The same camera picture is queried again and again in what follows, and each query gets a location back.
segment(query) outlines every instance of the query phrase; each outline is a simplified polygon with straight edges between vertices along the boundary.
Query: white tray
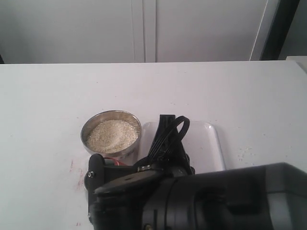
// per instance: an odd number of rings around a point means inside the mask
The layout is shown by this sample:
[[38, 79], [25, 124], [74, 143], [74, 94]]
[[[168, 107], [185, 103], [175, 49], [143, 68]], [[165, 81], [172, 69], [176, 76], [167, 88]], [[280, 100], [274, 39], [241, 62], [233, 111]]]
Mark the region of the white tray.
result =
[[[158, 124], [158, 122], [148, 122], [142, 126], [138, 160], [147, 156]], [[225, 170], [219, 139], [211, 124], [204, 121], [191, 121], [182, 144], [190, 157], [190, 165], [194, 167], [195, 173]]]

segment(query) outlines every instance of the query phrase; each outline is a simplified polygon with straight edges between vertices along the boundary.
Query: stainless steel cup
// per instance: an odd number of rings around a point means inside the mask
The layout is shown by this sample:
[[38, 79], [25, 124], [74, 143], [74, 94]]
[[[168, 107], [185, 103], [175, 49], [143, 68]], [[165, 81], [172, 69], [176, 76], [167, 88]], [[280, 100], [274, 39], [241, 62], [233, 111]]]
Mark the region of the stainless steel cup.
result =
[[[130, 125], [132, 125], [137, 134], [138, 137], [135, 140], [134, 143], [132, 143], [129, 147], [126, 149], [123, 149], [122, 151], [119, 152], [114, 152], [114, 153], [103, 153], [103, 152], [95, 152], [92, 151], [90, 148], [87, 147], [86, 142], [87, 139], [92, 132], [92, 130], [100, 123], [108, 120], [122, 120], [128, 122]], [[131, 113], [128, 113], [126, 111], [121, 111], [121, 110], [110, 110], [110, 111], [105, 111], [102, 113], [99, 113], [92, 118], [90, 118], [83, 126], [81, 130], [81, 141], [85, 147], [85, 149], [90, 153], [90, 154], [95, 154], [99, 153], [104, 157], [111, 157], [111, 158], [123, 158], [125, 156], [128, 156], [130, 153], [133, 153], [135, 151], [138, 151], [139, 149], [139, 144], [141, 140], [141, 133], [142, 133], [142, 126], [139, 122], [139, 120], [136, 118], [136, 116], [132, 115]]]

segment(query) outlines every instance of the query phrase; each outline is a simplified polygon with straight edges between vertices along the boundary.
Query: white powder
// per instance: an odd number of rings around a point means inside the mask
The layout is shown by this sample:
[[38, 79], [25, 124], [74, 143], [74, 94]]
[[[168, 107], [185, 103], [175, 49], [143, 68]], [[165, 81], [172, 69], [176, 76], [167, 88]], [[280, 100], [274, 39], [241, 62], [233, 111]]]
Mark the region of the white powder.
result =
[[114, 153], [129, 147], [138, 138], [135, 128], [126, 121], [109, 120], [97, 125], [86, 142], [99, 153]]

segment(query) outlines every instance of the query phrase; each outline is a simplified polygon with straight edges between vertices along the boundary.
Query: screw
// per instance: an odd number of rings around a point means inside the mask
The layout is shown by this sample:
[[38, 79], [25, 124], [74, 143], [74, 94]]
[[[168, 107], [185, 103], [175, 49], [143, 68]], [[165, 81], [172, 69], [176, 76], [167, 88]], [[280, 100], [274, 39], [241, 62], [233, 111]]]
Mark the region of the screw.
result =
[[149, 224], [146, 224], [144, 230], [154, 230], [154, 229]]
[[87, 174], [87, 176], [88, 176], [89, 178], [93, 178], [93, 177], [95, 176], [95, 173], [94, 173], [93, 171], [91, 171], [91, 172], [89, 172], [89, 173]]

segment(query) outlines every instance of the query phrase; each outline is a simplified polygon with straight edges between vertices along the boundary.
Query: cabinet door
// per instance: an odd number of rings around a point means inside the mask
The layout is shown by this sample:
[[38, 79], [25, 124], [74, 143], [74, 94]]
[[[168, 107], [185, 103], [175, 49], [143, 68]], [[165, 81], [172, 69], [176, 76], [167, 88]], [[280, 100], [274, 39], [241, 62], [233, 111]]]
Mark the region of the cabinet door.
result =
[[143, 62], [142, 0], [0, 1], [7, 63]]
[[250, 60], [254, 48], [261, 53], [278, 0], [144, 2], [146, 61], [181, 62]]

